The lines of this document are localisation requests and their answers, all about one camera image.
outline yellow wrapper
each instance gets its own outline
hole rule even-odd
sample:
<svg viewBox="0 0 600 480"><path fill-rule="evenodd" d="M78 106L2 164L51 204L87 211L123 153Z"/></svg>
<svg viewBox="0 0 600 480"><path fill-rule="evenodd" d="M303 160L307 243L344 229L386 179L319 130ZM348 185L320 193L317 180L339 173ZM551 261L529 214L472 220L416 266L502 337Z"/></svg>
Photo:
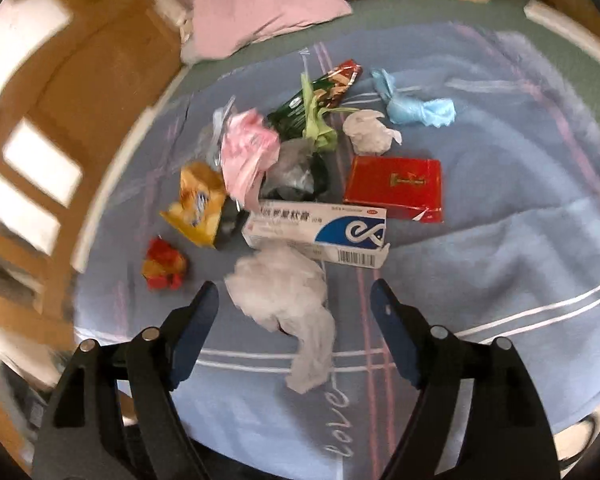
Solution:
<svg viewBox="0 0 600 480"><path fill-rule="evenodd" d="M225 199L222 175L192 162L180 170L180 201L160 216L197 246L213 247Z"/></svg>

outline blue bedsheet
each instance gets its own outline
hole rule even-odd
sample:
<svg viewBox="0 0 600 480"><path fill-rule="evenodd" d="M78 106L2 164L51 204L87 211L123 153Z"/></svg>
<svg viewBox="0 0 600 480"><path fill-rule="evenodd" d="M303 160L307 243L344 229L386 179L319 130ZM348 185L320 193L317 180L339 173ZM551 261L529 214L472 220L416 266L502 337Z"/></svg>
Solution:
<svg viewBox="0 0 600 480"><path fill-rule="evenodd" d="M239 110L266 114L298 91L303 58L315 79L350 57L366 72L343 105L382 110L371 68L386 69L407 94L454 100L451 126L392 125L403 142L388 153L442 162L445 222L389 220L392 248L380 271L325 264L335 368L324 386L301 396L284 382L295 341L245 317L222 285L250 252L244 241L237 236L222 251L196 248L158 211L176 199L179 167L232 94ZM352 155L340 136L328 158L325 202L341 199ZM146 290L140 267L156 234L192 261L193 279L180 291ZM360 31L234 70L172 104L110 197L78 283L76 326L102 342L126 340L215 280L218 319L192 377L173 394L190 434L286 478L373 480L417 397L368 310L380 276L432 324L471 341L509 336L554 431L600 402L600 129L523 36L457 23ZM453 432L455 444L460 435ZM450 446L442 465L453 455Z"/></svg>

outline metal screw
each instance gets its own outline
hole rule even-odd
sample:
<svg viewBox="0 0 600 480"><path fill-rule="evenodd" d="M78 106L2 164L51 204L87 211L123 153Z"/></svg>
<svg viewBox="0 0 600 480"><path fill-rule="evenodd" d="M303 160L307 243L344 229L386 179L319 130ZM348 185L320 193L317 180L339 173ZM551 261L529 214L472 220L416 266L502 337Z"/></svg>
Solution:
<svg viewBox="0 0 600 480"><path fill-rule="evenodd" d="M509 350L513 346L513 343L511 342L511 339L507 339L506 337L499 337L496 339L496 345L498 345L503 350Z"/></svg>
<svg viewBox="0 0 600 480"><path fill-rule="evenodd" d="M155 326L150 326L149 328L145 328L142 330L142 339L145 341L153 341L154 339L158 339L160 335L160 330Z"/></svg>
<svg viewBox="0 0 600 480"><path fill-rule="evenodd" d="M447 329L440 325L432 326L430 332L431 335L436 339L444 339L446 336L449 335Z"/></svg>
<svg viewBox="0 0 600 480"><path fill-rule="evenodd" d="M96 341L94 339L85 339L80 343L80 350L83 352L90 352L96 348Z"/></svg>

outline pink pillow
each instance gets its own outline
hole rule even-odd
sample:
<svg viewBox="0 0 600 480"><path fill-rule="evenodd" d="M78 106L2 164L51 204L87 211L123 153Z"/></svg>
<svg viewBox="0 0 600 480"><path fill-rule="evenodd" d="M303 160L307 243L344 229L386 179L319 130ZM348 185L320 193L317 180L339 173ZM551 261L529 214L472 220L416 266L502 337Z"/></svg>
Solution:
<svg viewBox="0 0 600 480"><path fill-rule="evenodd" d="M193 0L193 43L201 59L351 13L345 0Z"/></svg>

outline barcode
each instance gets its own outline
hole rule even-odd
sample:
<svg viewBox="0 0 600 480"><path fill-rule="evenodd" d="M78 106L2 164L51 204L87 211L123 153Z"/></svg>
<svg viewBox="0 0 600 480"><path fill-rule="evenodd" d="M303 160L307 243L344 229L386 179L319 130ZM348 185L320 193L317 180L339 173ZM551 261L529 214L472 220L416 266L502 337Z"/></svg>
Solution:
<svg viewBox="0 0 600 480"><path fill-rule="evenodd" d="M362 267L375 267L376 257L372 254L353 253L352 251L338 250L338 263L359 265Z"/></svg>

